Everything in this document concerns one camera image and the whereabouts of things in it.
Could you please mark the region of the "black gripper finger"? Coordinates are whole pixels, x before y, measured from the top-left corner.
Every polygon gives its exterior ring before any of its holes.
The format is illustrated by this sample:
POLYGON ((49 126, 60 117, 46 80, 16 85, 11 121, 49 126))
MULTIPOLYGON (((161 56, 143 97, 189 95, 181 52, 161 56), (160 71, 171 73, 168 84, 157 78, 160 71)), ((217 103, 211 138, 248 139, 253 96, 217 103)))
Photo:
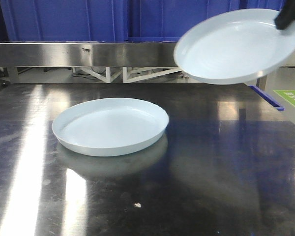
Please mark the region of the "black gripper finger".
POLYGON ((293 21, 295 21, 295 0, 287 0, 274 22, 278 30, 284 30, 293 21))

